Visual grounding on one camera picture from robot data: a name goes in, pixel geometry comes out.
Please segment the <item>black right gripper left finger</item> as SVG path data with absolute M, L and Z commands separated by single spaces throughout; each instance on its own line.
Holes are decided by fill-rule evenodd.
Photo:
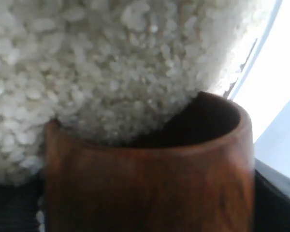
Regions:
M 44 182 L 39 178 L 20 186 L 0 186 L 0 232 L 37 232 L 38 200 Z

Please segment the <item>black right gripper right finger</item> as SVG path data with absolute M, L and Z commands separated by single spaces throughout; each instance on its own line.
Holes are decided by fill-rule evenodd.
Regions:
M 290 178 L 255 162 L 255 232 L 290 232 Z

